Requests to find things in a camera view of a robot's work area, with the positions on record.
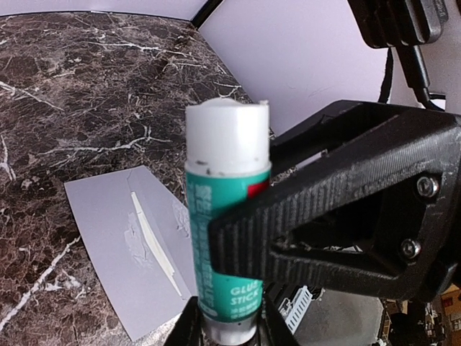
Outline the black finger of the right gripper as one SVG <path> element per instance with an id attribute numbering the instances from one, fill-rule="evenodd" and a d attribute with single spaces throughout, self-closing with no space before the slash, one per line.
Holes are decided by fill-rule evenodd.
<path id="1" fill-rule="evenodd" d="M 317 154 L 212 221 L 212 268 L 401 300 L 459 285 L 460 116 L 364 107 L 353 152 Z"/>
<path id="2" fill-rule="evenodd" d="M 272 142 L 270 158 L 275 168 L 271 185 L 288 179 L 298 164 L 317 154 L 327 156 L 338 151 L 344 158 L 356 158 L 353 150 L 363 133 L 363 102 L 340 100 L 324 107 Z"/>

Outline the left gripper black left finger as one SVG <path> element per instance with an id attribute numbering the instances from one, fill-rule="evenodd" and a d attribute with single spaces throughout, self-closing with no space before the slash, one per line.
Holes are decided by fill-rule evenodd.
<path id="1" fill-rule="evenodd" d="M 200 346 L 202 344 L 201 321 L 198 297 L 192 296 L 166 338 L 165 346 Z"/>

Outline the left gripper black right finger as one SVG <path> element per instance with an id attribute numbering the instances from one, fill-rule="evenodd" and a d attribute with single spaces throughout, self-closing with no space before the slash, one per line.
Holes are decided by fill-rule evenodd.
<path id="1" fill-rule="evenodd" d="M 292 332 L 270 298 L 263 295 L 257 324 L 258 346 L 298 346 Z"/>

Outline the grey envelope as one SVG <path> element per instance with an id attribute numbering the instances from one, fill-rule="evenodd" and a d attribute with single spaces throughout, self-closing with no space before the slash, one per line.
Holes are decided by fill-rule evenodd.
<path id="1" fill-rule="evenodd" d="M 182 312 L 196 295 L 187 208 L 145 166 L 64 184 L 91 263 L 132 341 Z M 148 248 L 130 196 L 136 192 L 174 267 L 179 297 Z"/>

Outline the green glue stick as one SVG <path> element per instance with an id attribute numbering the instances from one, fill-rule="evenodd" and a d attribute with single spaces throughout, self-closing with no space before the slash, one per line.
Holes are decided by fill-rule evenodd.
<path id="1" fill-rule="evenodd" d="M 269 186 L 269 104 L 209 99 L 186 108 L 187 203 L 202 329 L 219 345 L 242 345 L 256 332 L 263 283 L 216 273 L 210 221 Z"/>

